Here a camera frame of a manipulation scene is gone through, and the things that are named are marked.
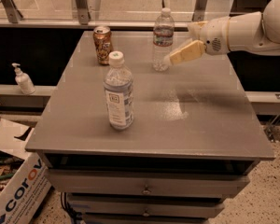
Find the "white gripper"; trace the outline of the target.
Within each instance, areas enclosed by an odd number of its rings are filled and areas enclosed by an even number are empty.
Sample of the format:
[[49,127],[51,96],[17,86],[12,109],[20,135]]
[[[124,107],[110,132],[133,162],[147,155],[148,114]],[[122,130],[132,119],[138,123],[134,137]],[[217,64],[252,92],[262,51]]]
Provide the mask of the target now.
[[205,52],[209,55],[227,54],[228,29],[230,18],[223,17],[210,21],[195,21],[188,25],[189,37],[178,48],[163,58],[169,66],[200,58]]

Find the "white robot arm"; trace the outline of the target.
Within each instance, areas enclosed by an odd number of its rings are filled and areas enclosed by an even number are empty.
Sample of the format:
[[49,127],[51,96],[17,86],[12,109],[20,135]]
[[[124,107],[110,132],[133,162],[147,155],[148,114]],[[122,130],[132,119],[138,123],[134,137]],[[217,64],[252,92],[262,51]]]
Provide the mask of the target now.
[[246,51],[280,56],[280,0],[271,0],[262,12],[191,22],[190,39],[163,58],[169,66],[209,55]]

